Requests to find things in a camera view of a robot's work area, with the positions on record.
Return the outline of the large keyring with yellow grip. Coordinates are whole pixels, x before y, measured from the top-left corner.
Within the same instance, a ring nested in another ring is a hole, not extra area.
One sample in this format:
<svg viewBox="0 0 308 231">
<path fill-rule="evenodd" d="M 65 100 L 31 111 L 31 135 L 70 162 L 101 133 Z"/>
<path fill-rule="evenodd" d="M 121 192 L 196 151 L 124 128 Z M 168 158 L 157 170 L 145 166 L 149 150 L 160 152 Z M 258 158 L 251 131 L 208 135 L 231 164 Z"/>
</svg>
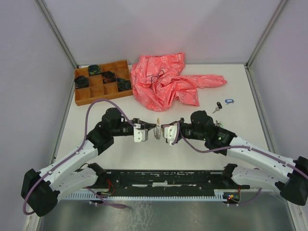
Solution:
<svg viewBox="0 0 308 231">
<path fill-rule="evenodd" d="M 153 132 L 154 132 L 154 137 L 157 139 L 157 140 L 160 140 L 161 138 L 161 126 L 160 126 L 160 119 L 158 118 L 157 121 L 156 121 L 156 126 L 155 128 L 153 129 Z"/>
</svg>

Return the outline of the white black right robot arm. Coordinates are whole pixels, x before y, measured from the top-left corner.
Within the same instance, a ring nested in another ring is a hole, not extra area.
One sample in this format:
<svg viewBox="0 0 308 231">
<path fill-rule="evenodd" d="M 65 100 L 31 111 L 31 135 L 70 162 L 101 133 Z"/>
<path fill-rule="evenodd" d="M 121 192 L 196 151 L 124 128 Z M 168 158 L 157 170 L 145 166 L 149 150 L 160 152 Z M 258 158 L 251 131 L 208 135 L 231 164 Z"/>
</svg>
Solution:
<svg viewBox="0 0 308 231">
<path fill-rule="evenodd" d="M 214 124 L 206 111 L 191 114 L 190 123 L 179 121 L 162 125 L 162 134 L 167 143 L 174 145 L 184 140 L 204 141 L 207 150 L 197 148 L 198 153 L 214 152 L 236 158 L 253 165 L 246 169 L 237 164 L 228 164 L 221 175 L 221 184 L 226 188 L 248 185 L 278 192 L 287 201 L 304 206 L 308 199 L 308 160 L 302 156 L 292 159 L 258 148 L 235 133 Z"/>
</svg>

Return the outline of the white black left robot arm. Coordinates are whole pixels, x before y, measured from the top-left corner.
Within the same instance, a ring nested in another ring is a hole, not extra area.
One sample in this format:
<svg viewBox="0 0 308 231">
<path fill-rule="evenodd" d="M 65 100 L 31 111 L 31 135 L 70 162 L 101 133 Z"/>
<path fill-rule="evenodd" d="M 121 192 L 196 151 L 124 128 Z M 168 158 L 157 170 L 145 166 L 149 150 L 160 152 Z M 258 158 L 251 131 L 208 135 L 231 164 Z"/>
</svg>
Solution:
<svg viewBox="0 0 308 231">
<path fill-rule="evenodd" d="M 138 118 L 129 120 L 118 108 L 109 108 L 91 131 L 85 131 L 81 144 L 60 160 L 35 171 L 25 173 L 21 189 L 23 213 L 39 217 L 51 212 L 67 195 L 94 185 L 106 184 L 106 175 L 98 165 L 78 171 L 86 162 L 102 154 L 118 136 L 133 136 L 135 142 L 146 141 L 155 124 Z"/>
</svg>

